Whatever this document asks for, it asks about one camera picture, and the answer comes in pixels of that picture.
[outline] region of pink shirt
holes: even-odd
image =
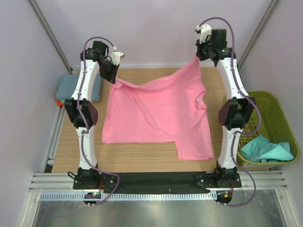
[[[102,141],[174,141],[179,159],[211,159],[205,93],[197,57],[172,75],[140,86],[116,79],[110,89]]]

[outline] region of robotic arm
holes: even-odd
[[[91,94],[98,73],[103,79],[113,84],[116,82],[116,73],[124,54],[116,51],[115,46],[111,48],[111,54],[106,56],[106,52],[109,52],[109,47],[102,41],[94,41],[92,48],[88,48],[85,51],[85,68],[83,53],[80,54],[81,70],[79,80],[71,99],[66,99],[64,103],[69,119],[76,127],[80,147],[80,164],[75,176],[74,189],[87,188],[87,182],[92,185],[100,183],[99,172],[92,169],[85,158],[91,165],[98,168],[94,150],[94,130],[98,122],[98,112],[91,103]],[[81,112],[87,124],[85,124],[77,108],[77,102],[80,103]],[[85,158],[81,152],[82,143],[85,150]]]
[[[226,29],[212,29],[209,25],[203,25],[197,26],[196,32],[200,34],[200,39],[196,42],[196,55],[201,61],[211,59],[214,62],[223,79],[227,100],[219,111],[219,122],[223,130],[220,157],[214,174],[200,176],[201,179],[208,181],[205,184],[201,183],[200,187],[209,188],[210,184],[229,187],[230,182],[233,182],[234,187],[241,187],[237,167],[232,159],[236,160],[240,135],[237,134],[234,141],[233,137],[236,132],[242,132],[254,108],[244,97],[248,96],[248,93],[237,70],[236,56],[235,54],[232,56],[232,49],[227,48]]]

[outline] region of white wall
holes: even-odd
[[[71,66],[84,42],[104,36],[126,54],[122,65],[183,65],[196,53],[194,32],[220,16],[235,31],[242,55],[270,0],[37,0]],[[226,27],[221,21],[210,22]]]
[[[66,69],[27,1],[1,0],[0,31],[0,226],[14,227],[44,165]]]
[[[275,94],[303,152],[303,1],[281,1],[242,67],[248,89]],[[303,226],[303,158],[284,166],[297,217]]]

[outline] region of wooden table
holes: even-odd
[[[120,69],[117,77],[137,85],[169,76],[176,68],[164,69]],[[216,68],[202,68],[202,82],[207,93],[204,102],[207,105],[207,117],[211,128],[212,145],[215,154],[213,160],[178,160],[174,142],[169,143],[129,143],[103,144],[101,133],[107,111],[110,83],[103,80],[99,103],[93,103],[99,112],[95,128],[95,153],[98,166],[110,172],[182,172],[213,171],[220,155],[222,128],[218,122],[218,113],[222,106],[225,89]],[[61,137],[53,165],[53,173],[77,172],[80,152],[76,130],[66,115]]]

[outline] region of green plastic bin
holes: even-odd
[[[257,133],[250,136],[241,135],[237,152],[237,163],[245,168],[272,168],[294,163],[299,158],[300,150],[279,101],[274,95],[266,91],[249,91],[248,94],[256,99],[256,105],[261,112],[262,124]],[[252,132],[257,125],[258,115],[254,110],[243,131]],[[240,152],[240,149],[259,135],[264,136],[272,143],[288,142],[294,159],[287,162],[251,162],[247,160]]]

